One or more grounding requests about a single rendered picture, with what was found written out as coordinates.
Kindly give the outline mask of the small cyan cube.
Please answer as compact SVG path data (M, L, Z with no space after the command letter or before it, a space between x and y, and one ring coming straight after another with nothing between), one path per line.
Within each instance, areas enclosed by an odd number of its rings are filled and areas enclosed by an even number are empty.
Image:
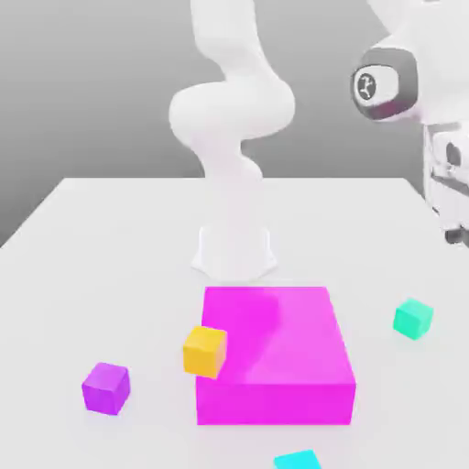
M304 450L276 456L274 469L322 469L313 450Z

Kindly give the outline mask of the small yellow cube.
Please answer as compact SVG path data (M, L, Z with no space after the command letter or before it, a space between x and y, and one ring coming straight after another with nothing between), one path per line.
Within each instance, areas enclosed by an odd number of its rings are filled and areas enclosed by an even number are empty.
M224 365L227 332L195 326L183 345L183 368L186 373L216 379Z

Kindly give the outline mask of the small purple cube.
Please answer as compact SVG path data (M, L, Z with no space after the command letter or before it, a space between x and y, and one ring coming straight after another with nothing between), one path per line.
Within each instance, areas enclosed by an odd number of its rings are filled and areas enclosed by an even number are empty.
M85 407L94 412L116 416L130 395L128 368L98 363L82 382Z

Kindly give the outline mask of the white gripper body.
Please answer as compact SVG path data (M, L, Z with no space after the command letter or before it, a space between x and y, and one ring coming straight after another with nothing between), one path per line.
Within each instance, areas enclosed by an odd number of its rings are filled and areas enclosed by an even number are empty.
M427 178L426 200L435 209L444 230L469 230L469 184L454 176L432 172Z

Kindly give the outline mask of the small green cube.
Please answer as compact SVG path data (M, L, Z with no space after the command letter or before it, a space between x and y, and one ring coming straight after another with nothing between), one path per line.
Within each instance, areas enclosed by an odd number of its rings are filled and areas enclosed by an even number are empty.
M434 309L409 298L395 312L393 329L412 340L421 338L431 327Z

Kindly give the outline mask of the large magenta box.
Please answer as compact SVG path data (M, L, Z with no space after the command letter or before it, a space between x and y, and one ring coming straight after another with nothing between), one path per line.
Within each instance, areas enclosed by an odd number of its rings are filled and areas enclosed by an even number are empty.
M195 381L199 425L350 424L356 381L327 288L211 286L202 325L227 333L227 353Z

